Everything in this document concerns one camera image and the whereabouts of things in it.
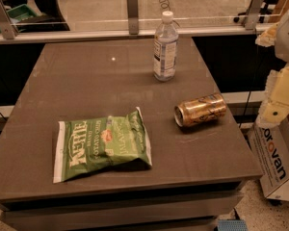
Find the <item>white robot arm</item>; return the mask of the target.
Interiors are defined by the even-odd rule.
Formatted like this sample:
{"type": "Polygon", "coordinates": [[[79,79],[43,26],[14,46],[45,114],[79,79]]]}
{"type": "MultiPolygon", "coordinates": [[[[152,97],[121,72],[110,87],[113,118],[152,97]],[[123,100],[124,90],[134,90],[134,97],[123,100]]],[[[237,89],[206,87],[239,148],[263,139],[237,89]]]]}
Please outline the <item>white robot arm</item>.
{"type": "Polygon", "coordinates": [[[261,128],[273,128],[289,115],[289,10],[279,22],[260,36],[256,44],[273,46],[276,57],[285,61],[285,67],[271,70],[265,85],[265,98],[258,110],[256,124],[261,128]]]}

